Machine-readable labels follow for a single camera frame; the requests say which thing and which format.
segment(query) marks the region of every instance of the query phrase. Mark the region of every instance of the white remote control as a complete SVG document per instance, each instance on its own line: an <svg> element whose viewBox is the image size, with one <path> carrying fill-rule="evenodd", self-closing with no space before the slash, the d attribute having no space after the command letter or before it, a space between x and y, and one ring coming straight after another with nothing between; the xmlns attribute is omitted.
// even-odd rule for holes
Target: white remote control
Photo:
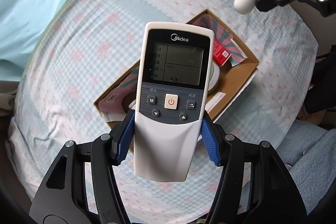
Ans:
<svg viewBox="0 0 336 224"><path fill-rule="evenodd" d="M203 120L214 33L198 26L145 27L135 105L134 173L184 181Z"/></svg>

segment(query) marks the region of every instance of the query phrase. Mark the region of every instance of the orange power button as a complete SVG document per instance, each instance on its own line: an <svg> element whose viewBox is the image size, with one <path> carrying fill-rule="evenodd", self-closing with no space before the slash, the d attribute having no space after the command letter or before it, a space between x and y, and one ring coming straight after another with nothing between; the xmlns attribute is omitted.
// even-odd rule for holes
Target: orange power button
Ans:
<svg viewBox="0 0 336 224"><path fill-rule="evenodd" d="M165 108L176 109L177 108L177 99L179 98L176 94L166 94L165 98Z"/></svg>

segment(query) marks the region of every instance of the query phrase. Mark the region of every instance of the bedsheet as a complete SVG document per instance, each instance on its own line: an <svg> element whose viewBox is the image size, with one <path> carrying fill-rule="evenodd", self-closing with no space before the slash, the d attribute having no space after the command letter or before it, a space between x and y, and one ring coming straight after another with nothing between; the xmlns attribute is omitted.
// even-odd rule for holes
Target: bedsheet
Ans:
<svg viewBox="0 0 336 224"><path fill-rule="evenodd" d="M24 73L9 129L7 151L33 198L67 140L93 141L108 126L93 101L140 57L149 21L187 22L213 11L250 47L259 72L218 119L226 133L278 147L310 83L317 42L290 6L239 15L234 0L68 0L54 18ZM131 221L188 223L208 212L221 168L199 142L187 180L159 183L136 177L133 157L114 168ZM90 170L87 195L95 211ZM246 166L245 183L249 177Z"/></svg>

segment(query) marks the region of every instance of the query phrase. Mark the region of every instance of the cardboard box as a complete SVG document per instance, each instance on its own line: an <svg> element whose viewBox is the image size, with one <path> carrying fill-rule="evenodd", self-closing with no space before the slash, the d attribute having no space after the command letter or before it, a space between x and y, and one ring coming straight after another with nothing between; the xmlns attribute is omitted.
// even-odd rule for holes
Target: cardboard box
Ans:
<svg viewBox="0 0 336 224"><path fill-rule="evenodd" d="M216 15L214 15L210 10L205 10L192 20L187 22L187 24L192 24L198 18L204 14L210 14L218 23L220 23L229 33L233 35L234 41L241 48L247 58L239 63L238 65L232 67L230 62L226 62L222 67L220 67L219 83L216 88L208 95L206 110L213 121L215 121L220 115L231 105L231 103L238 97L238 95L244 90L244 88L251 82L254 75L257 73L257 66L259 64L258 59L250 51L250 49L243 43L243 41L227 26L225 25ZM139 65L137 61L132 67L130 67L127 72L120 76L95 102L94 105L97 110L101 113L98 102L104 99L110 91L118 87L122 81L126 79L128 75ZM128 105L135 99L136 91L130 93L122 100L122 105L125 113L128 111ZM119 121L107 122L107 124L112 128Z"/></svg>

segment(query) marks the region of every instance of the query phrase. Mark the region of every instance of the red package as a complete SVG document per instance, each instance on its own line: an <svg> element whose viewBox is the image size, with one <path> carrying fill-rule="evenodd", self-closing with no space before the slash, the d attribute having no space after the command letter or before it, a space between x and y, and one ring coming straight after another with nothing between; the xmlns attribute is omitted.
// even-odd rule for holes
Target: red package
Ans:
<svg viewBox="0 0 336 224"><path fill-rule="evenodd" d="M225 47L223 47L223 45L215 39L212 58L217 65L220 67L223 66L230 56L231 54L225 49Z"/></svg>

